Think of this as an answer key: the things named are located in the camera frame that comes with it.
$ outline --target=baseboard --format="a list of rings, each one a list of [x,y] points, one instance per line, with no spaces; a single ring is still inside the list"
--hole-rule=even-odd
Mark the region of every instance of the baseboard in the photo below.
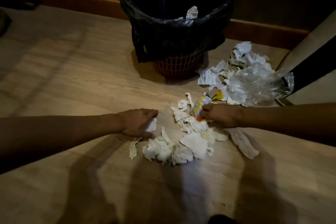
[[[43,5],[128,20],[118,0],[41,0]],[[231,19],[224,30],[228,39],[293,49],[309,31]]]

